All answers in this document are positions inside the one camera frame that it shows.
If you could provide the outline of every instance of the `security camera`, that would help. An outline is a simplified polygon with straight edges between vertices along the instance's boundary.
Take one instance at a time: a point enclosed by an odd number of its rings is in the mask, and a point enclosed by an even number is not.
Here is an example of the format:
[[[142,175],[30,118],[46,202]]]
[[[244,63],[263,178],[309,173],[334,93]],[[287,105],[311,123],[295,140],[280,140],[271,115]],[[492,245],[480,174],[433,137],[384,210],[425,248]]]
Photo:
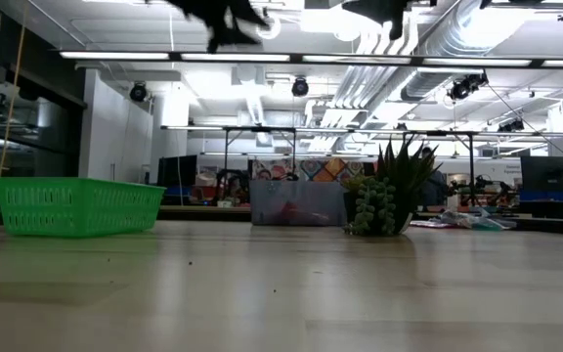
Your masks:
[[[134,83],[134,88],[129,92],[129,98],[134,102],[144,102],[148,94],[146,85],[145,82]]]
[[[310,86],[305,80],[305,77],[296,77],[294,84],[292,84],[292,95],[295,97],[305,97],[310,91]]]

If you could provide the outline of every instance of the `plant pot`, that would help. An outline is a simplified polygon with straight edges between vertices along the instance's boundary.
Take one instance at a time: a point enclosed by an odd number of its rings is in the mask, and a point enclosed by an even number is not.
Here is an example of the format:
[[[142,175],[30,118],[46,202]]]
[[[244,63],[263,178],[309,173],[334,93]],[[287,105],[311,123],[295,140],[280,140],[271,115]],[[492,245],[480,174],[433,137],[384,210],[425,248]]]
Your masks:
[[[394,232],[395,235],[401,235],[408,229],[408,226],[410,225],[411,222],[411,216],[412,213],[408,213],[407,218],[395,219],[395,232]]]
[[[347,192],[344,195],[344,208],[347,211],[347,224],[351,223],[356,218],[356,199],[358,195],[353,192]]]

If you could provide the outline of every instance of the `desk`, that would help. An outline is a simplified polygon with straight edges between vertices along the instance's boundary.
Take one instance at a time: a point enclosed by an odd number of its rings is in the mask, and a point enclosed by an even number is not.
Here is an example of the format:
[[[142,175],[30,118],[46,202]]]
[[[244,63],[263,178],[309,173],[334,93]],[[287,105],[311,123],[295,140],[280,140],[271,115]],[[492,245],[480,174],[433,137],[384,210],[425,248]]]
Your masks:
[[[563,219],[563,200],[521,200],[520,211],[540,219]]]

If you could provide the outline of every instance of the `rope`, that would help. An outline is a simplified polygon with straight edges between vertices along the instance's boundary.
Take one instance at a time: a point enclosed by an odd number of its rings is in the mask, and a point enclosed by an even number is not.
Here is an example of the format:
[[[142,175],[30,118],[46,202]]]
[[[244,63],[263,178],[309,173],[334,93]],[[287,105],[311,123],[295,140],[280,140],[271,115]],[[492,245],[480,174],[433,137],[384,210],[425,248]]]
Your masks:
[[[0,161],[0,177],[1,171],[4,168],[4,162],[6,161],[6,151],[8,150],[8,137],[10,137],[10,121],[12,120],[13,112],[15,111],[15,98],[17,97],[17,88],[19,87],[19,73],[21,72],[21,57],[23,53],[23,43],[25,40],[25,20],[27,19],[27,9],[29,8],[29,2],[25,1],[25,6],[23,8],[23,20],[21,26],[21,38],[19,39],[19,51],[17,53],[17,64],[15,69],[15,79],[13,81],[13,95],[10,100],[10,110],[8,111],[8,119],[6,120],[6,134],[4,136],[4,150],[1,153]]]

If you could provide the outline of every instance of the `table surface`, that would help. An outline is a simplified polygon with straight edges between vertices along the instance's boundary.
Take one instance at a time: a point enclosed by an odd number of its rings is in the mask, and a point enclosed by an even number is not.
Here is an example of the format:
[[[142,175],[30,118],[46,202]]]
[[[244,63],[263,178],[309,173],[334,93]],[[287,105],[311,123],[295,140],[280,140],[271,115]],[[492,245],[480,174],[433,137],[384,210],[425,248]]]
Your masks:
[[[0,228],[0,352],[563,351],[563,236],[157,222]]]

